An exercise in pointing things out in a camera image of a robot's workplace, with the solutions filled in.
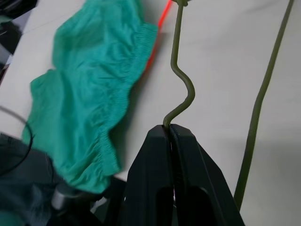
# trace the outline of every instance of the white surface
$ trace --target white surface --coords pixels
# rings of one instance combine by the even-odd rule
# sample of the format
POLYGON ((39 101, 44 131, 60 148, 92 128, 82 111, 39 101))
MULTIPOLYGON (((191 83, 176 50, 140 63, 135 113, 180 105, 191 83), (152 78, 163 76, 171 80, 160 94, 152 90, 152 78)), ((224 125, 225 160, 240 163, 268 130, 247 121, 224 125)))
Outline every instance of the white surface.
MULTIPOLYGON (((2 85, 0 105, 27 117, 29 83, 51 64, 55 30, 82 0, 43 0, 33 11, 2 85)), ((164 1, 143 1, 156 22, 164 1)), ((173 123, 189 128, 222 169, 232 192, 245 149, 252 108, 288 0, 193 0, 184 9, 179 66, 193 81, 196 98, 173 123)), ((125 143, 124 172, 152 127, 186 97, 170 69, 177 6, 163 29, 162 47, 140 91, 125 143)), ((272 81, 263 103, 253 163, 242 205, 248 226, 299 225, 301 213, 301 1, 293 6, 272 81)), ((0 114, 0 129, 20 137, 23 125, 0 114)))

